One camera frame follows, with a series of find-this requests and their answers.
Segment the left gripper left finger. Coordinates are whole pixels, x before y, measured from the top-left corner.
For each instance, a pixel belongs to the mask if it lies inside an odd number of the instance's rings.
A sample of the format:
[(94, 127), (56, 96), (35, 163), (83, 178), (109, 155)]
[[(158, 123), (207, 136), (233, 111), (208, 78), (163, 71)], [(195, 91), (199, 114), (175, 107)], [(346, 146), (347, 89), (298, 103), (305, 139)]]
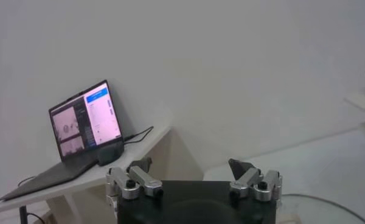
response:
[(133, 161), (125, 170), (120, 167), (109, 168), (106, 173), (106, 198), (117, 200), (135, 200), (140, 191), (148, 197), (159, 198), (163, 196), (162, 181), (148, 174), (152, 159), (150, 157)]

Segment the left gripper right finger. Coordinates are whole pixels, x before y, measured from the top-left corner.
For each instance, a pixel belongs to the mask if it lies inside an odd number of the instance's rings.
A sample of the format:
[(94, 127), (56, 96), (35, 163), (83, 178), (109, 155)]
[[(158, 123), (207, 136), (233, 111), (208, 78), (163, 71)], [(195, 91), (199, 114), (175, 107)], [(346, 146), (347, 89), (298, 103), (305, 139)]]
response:
[(233, 201), (252, 197), (257, 201), (281, 201), (282, 175), (276, 170), (266, 174), (253, 164), (229, 159), (229, 167), (235, 178), (230, 182), (229, 195)]

